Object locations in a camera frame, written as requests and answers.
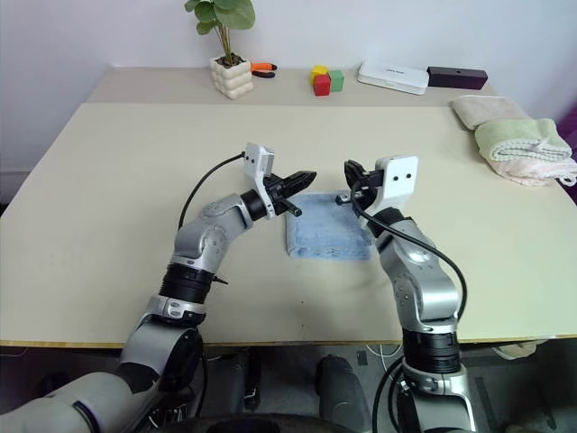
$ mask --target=green towel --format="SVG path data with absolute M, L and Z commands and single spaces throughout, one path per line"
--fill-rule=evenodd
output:
M 572 153 L 551 119 L 492 120 L 477 128 L 475 138 L 479 152 L 486 160 L 537 158 L 560 161 L 570 158 Z

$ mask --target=toy block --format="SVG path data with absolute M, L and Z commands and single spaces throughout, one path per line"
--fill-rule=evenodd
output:
M 313 89 L 315 90 L 315 95 L 318 97 L 326 97 L 331 93 L 331 78 L 328 74 L 315 76 Z
M 330 70 L 328 72 L 331 78 L 331 92 L 340 92 L 343 90 L 344 76 L 340 70 Z
M 328 74 L 328 68 L 323 65 L 315 65 L 310 71 L 310 84 L 315 84 L 315 77 L 317 75 Z

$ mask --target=red block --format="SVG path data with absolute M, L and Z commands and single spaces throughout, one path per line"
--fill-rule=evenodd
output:
M 331 93 L 331 78 L 328 74 L 315 76 L 315 83 L 313 84 L 315 95 L 318 97 L 326 97 Z

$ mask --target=blue cloth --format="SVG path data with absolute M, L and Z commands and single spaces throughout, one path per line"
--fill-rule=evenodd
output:
M 287 253 L 301 259 L 368 260 L 372 236 L 361 229 L 351 205 L 338 206 L 334 198 L 344 191 L 312 192 L 290 200 L 303 211 L 287 213 Z

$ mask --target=pink towel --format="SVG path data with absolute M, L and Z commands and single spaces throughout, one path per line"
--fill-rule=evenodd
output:
M 559 179 L 568 187 L 577 184 L 577 162 L 571 158 L 556 162 L 535 158 L 517 158 L 511 161 L 488 159 L 487 162 L 503 178 L 528 187 L 545 185 L 552 179 Z

